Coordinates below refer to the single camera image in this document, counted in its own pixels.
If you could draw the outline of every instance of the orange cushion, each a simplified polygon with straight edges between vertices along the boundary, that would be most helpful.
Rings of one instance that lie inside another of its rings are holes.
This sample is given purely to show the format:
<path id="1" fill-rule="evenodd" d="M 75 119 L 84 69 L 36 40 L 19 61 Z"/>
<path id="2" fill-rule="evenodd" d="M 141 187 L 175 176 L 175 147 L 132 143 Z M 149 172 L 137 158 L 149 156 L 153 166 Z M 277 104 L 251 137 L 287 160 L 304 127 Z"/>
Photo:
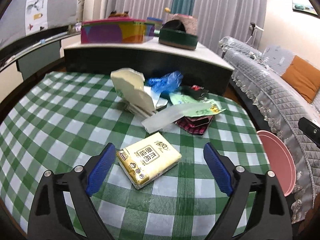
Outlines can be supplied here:
<path id="1" fill-rule="evenodd" d="M 294 56 L 281 77 L 308 103 L 313 101 L 320 89 L 320 70 L 298 56 Z"/>

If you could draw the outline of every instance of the desk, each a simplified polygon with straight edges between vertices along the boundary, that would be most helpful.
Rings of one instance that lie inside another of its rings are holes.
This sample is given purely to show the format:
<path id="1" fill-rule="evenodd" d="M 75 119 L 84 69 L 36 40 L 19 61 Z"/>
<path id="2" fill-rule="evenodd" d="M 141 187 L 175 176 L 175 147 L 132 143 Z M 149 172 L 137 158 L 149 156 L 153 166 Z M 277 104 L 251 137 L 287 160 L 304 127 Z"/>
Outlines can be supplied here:
<path id="1" fill-rule="evenodd" d="M 148 79 L 178 70 L 184 76 L 183 84 L 203 86 L 220 96 L 234 70 L 201 43 L 191 51 L 159 44 L 157 37 L 141 44 L 77 42 L 65 47 L 64 55 L 68 72 L 110 75 L 114 70 L 130 67 Z"/>
<path id="2" fill-rule="evenodd" d="M 136 190 L 114 163 L 92 202 L 115 239 L 204 239 L 228 201 L 203 159 L 212 142 L 220 154 L 251 172 L 269 169 L 256 131 L 235 102 L 216 95 L 226 111 L 207 132 L 192 136 L 176 125 L 162 135 L 182 154 L 179 164 Z M 123 111 L 108 76 L 52 72 L 10 111 L 0 125 L 0 196 L 24 231 L 44 171 L 68 172 L 98 155 L 106 143 L 124 148 L 147 137 L 141 119 Z M 83 233 L 69 194 L 71 221 Z M 253 195 L 240 220 L 242 232 Z"/>

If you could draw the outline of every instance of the pink plate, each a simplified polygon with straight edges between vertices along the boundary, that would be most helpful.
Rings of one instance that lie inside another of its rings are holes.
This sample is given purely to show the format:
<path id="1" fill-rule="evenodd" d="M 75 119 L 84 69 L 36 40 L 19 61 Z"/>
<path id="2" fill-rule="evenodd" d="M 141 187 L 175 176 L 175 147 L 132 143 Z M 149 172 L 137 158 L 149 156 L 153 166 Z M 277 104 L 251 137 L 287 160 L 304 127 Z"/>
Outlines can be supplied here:
<path id="1" fill-rule="evenodd" d="M 292 156 L 284 143 L 273 133 L 258 131 L 268 156 L 271 170 L 276 174 L 284 196 L 288 196 L 296 183 L 296 169 Z"/>

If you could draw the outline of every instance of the green checkered tablecloth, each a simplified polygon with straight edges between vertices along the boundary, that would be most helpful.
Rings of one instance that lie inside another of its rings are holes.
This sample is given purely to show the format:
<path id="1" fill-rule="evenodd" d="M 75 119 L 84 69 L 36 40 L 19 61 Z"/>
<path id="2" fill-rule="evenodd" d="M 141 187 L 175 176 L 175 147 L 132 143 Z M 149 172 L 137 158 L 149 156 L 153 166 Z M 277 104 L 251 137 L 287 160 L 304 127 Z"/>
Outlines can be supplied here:
<path id="1" fill-rule="evenodd" d="M 92 202 L 115 239 L 204 239 L 228 197 L 203 158 L 205 143 L 235 165 L 265 173 L 268 159 L 246 112 L 216 95 L 223 108 L 206 133 L 192 136 L 176 125 L 162 135 L 182 154 L 178 165 L 136 190 L 114 163 Z M 0 125 L 0 196 L 24 231 L 36 188 L 46 170 L 68 172 L 98 155 L 108 142 L 124 148 L 148 136 L 141 119 L 123 111 L 108 76 L 52 72 L 23 97 Z M 238 225 L 247 223 L 254 195 Z M 69 193 L 68 211 L 84 234 Z"/>

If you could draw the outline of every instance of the green packet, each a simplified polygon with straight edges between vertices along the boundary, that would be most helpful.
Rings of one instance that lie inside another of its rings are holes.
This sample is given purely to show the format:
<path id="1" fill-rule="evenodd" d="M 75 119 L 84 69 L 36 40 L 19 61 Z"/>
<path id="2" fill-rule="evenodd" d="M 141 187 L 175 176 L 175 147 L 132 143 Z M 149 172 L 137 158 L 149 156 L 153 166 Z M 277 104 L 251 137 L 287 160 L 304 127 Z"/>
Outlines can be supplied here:
<path id="1" fill-rule="evenodd" d="M 178 93 L 170 93 L 170 100 L 173 105 L 186 104 L 186 103 L 210 103 L 212 107 L 210 109 L 200 111 L 190 111 L 186 114 L 187 117 L 199 117 L 205 115 L 215 115 L 223 112 L 225 109 L 221 108 L 220 105 L 213 99 L 204 98 L 203 100 L 195 100 L 190 96 L 182 95 Z"/>

